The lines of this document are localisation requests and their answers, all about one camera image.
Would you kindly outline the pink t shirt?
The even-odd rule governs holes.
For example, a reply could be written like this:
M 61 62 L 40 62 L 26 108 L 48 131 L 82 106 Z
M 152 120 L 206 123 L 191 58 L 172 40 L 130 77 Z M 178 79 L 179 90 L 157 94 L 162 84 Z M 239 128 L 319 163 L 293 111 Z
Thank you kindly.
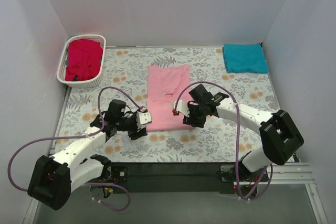
M 149 66 L 147 109 L 151 113 L 152 123 L 148 132 L 189 130 L 192 127 L 183 124 L 182 114 L 174 116 L 172 105 L 181 91 L 190 84 L 190 66 L 188 64 L 160 68 Z

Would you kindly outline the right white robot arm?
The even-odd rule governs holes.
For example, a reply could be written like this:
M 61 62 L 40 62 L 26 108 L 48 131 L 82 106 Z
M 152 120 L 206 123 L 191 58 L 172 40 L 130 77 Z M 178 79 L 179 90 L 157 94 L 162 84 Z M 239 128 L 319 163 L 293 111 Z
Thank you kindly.
M 183 124 L 203 128 L 206 117 L 217 118 L 244 126 L 261 138 L 262 146 L 250 151 L 231 168 L 221 172 L 225 182 L 237 179 L 248 181 L 257 176 L 265 167 L 284 165 L 304 144 L 304 139 L 288 112 L 268 112 L 238 103 L 228 91 L 212 94 L 202 82 L 189 92 L 191 100 L 178 98 L 172 104 L 174 115 L 183 114 Z

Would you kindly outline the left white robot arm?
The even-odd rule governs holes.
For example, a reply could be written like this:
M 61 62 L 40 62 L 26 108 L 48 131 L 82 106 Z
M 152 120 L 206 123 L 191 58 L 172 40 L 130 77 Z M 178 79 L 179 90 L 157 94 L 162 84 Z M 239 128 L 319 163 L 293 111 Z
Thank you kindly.
M 106 196 L 114 183 L 125 182 L 126 167 L 115 167 L 107 157 L 93 151 L 118 132 L 127 132 L 131 140 L 147 135 L 146 125 L 152 122 L 145 107 L 127 111 L 127 104 L 112 100 L 106 111 L 90 123 L 83 138 L 75 140 L 56 154 L 41 156 L 34 167 L 27 193 L 53 210 L 60 209 L 70 194 L 86 183 L 97 184 Z

